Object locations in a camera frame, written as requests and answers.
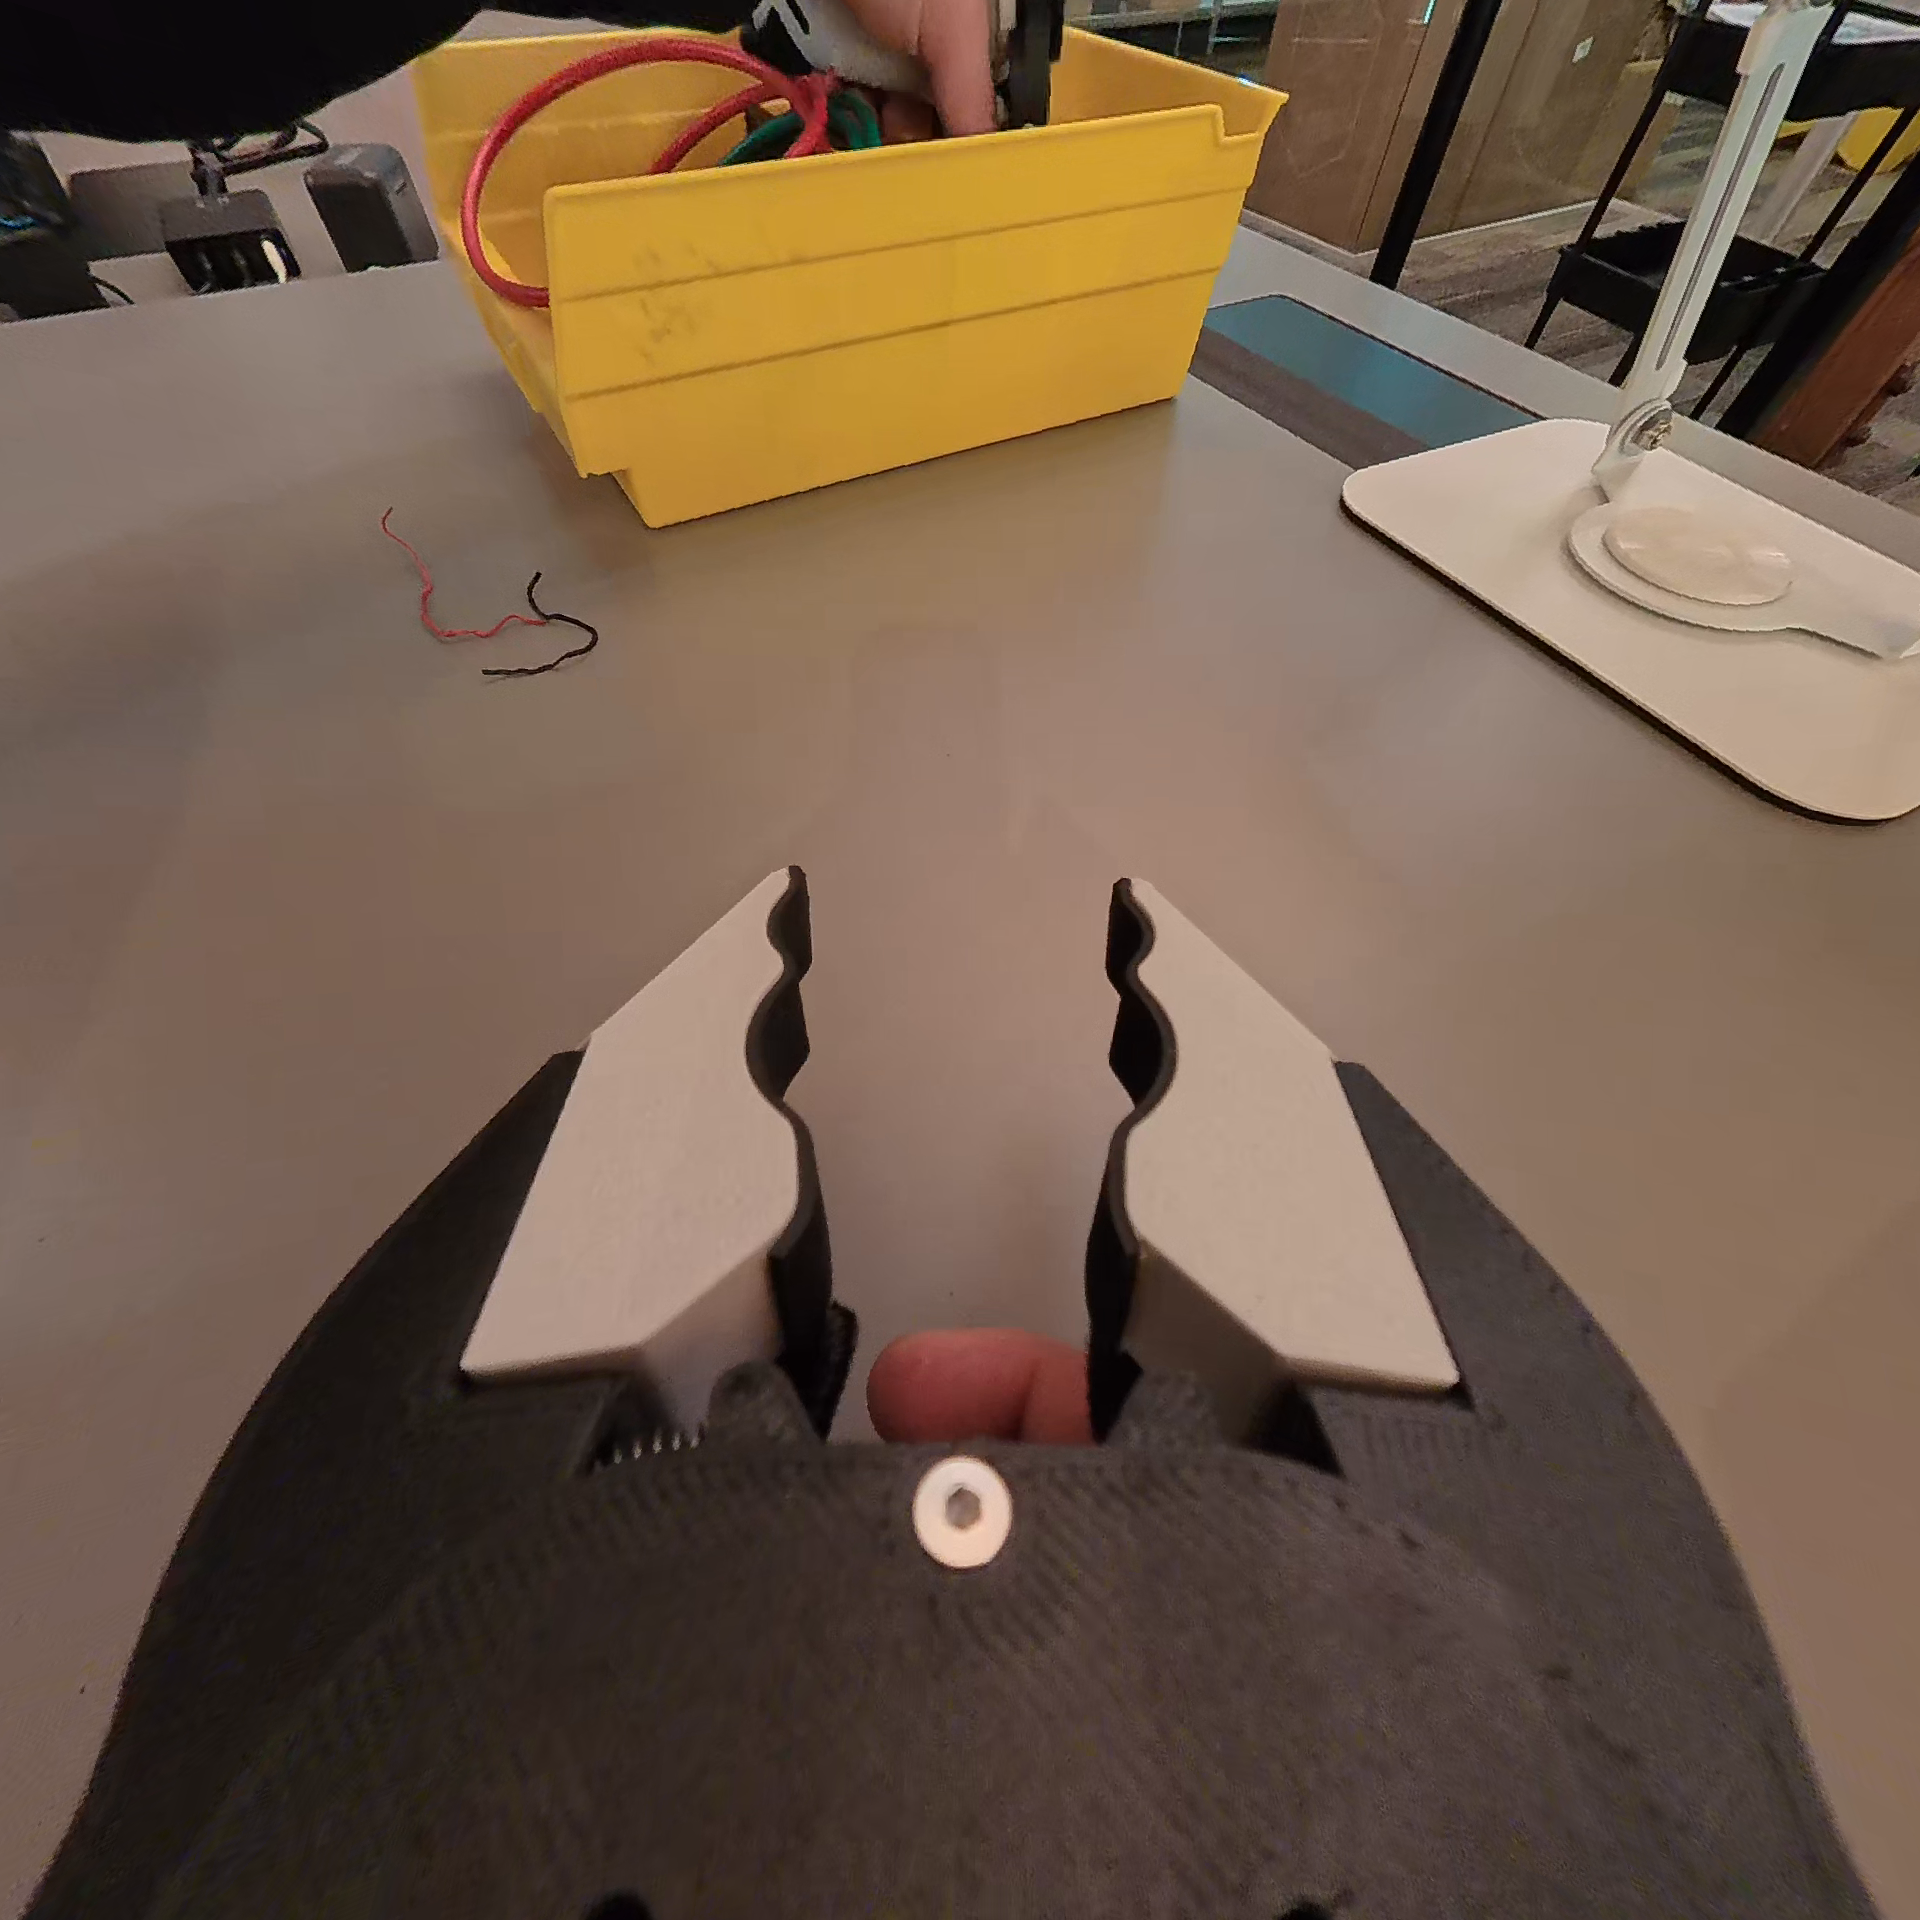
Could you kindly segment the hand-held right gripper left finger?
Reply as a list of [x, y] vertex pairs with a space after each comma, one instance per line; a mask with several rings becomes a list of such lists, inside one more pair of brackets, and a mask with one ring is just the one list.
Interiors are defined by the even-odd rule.
[[835, 1297], [810, 1129], [810, 885], [777, 868], [580, 1050], [463, 1343], [474, 1383], [625, 1376], [665, 1426], [775, 1362], [835, 1413]]

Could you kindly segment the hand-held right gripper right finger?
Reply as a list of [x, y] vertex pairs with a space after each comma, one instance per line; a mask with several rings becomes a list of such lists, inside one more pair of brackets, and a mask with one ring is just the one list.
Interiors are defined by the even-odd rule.
[[1127, 1095], [1087, 1232], [1087, 1405], [1198, 1380], [1234, 1442], [1303, 1385], [1437, 1401], [1461, 1369], [1338, 1056], [1140, 877], [1111, 889]]

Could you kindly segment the yellow plastic bin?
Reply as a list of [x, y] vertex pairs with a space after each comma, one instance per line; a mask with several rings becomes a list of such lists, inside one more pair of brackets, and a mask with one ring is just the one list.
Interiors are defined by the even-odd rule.
[[1167, 399], [1287, 94], [1069, 28], [1044, 128], [731, 162], [702, 37], [414, 62], [425, 193], [519, 392], [651, 528]]

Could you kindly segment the person's left forearm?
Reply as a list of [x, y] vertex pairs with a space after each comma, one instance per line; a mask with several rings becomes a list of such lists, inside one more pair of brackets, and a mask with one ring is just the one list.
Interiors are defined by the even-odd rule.
[[729, 2], [2, 2], [2, 128], [117, 141], [269, 132], [397, 73], [479, 10], [731, 32]]

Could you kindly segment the person's left hand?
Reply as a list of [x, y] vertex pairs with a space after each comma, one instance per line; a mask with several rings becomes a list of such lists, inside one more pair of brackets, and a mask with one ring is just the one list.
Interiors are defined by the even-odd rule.
[[878, 45], [918, 62], [918, 94], [879, 95], [886, 145], [933, 137], [980, 137], [996, 130], [993, 22], [986, 2], [847, 2]]

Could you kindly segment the person's right hand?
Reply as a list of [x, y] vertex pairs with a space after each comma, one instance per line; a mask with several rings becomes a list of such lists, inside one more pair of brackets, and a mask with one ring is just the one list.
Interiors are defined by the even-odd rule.
[[1087, 1359], [1017, 1328], [900, 1334], [870, 1364], [870, 1426], [892, 1445], [1087, 1446]]

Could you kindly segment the stack of cardboard boxes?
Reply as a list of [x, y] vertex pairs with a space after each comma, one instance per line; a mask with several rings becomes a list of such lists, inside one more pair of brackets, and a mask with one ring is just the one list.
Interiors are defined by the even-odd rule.
[[[1461, 2], [1284, 2], [1265, 85], [1287, 94], [1249, 209], [1343, 253], [1380, 246]], [[1668, 29], [1651, 2], [1505, 2], [1420, 238], [1593, 201], [1647, 100]]]

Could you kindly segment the black vertical pole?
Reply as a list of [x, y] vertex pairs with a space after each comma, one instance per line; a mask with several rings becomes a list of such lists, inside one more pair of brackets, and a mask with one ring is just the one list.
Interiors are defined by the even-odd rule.
[[1471, 85], [1500, 10], [1502, 2], [1462, 2], [1461, 6], [1447, 56], [1437, 71], [1421, 128], [1413, 141], [1398, 193], [1388, 213], [1369, 270], [1369, 280], [1377, 286], [1394, 289], [1402, 284], [1407, 253], [1420, 238], [1423, 214], [1449, 156], [1461, 113], [1471, 95]]

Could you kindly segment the black twist tie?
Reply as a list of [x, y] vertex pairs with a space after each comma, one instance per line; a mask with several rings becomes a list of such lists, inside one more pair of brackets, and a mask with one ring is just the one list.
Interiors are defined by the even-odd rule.
[[589, 658], [597, 652], [602, 641], [602, 631], [578, 614], [546, 605], [541, 598], [541, 590], [543, 572], [534, 568], [523, 590], [526, 612], [517, 614], [517, 618], [522, 624], [530, 624], [538, 633], [546, 633], [549, 638], [565, 634], [565, 641], [558, 652], [549, 653], [541, 660], [486, 664], [482, 666], [482, 681], [493, 685], [540, 681], [566, 670], [569, 664], [582, 658]]

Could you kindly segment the red twist tie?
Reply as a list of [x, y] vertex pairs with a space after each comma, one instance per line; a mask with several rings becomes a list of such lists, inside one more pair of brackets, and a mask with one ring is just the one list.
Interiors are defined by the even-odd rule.
[[513, 628], [534, 628], [540, 631], [543, 617], [540, 612], [529, 609], [509, 609], [507, 614], [498, 617], [486, 626], [449, 626], [441, 622], [436, 612], [436, 576], [428, 565], [420, 549], [397, 528], [394, 518], [394, 508], [386, 508], [377, 518], [377, 530], [386, 541], [391, 541], [409, 562], [415, 576], [415, 614], [422, 633], [434, 641], [444, 645], [462, 645], [462, 641], [479, 641], [479, 639], [495, 639], [502, 638]]

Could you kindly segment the black power brick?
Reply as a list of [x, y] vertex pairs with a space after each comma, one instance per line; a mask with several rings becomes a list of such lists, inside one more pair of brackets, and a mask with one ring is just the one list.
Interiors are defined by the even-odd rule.
[[305, 166], [305, 188], [347, 274], [386, 271], [441, 256], [429, 209], [407, 158], [394, 143], [326, 149]]

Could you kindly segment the white document stand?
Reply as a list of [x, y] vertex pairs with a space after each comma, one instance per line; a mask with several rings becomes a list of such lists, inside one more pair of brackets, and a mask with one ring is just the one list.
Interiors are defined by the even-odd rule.
[[1670, 397], [1831, 17], [1764, 4], [1609, 426], [1540, 421], [1361, 468], [1374, 536], [1817, 817], [1918, 804], [1916, 572], [1668, 450]]

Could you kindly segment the black charging hub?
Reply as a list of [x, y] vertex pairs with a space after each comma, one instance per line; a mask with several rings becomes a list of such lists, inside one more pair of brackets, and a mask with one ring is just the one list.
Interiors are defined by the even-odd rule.
[[165, 199], [158, 225], [162, 248], [193, 297], [301, 279], [279, 209], [261, 188]]

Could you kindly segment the wooden pillar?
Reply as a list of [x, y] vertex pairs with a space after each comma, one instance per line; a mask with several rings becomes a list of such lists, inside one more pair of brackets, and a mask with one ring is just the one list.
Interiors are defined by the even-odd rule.
[[1882, 405], [1913, 384], [1918, 353], [1918, 239], [1879, 279], [1833, 344], [1759, 426], [1757, 444], [1817, 468], [1866, 440]]

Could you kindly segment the dark electronic device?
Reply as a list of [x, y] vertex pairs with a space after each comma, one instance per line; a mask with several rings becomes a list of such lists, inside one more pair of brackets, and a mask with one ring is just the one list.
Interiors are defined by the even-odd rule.
[[2, 322], [134, 303], [90, 268], [77, 230], [41, 143], [2, 132]]

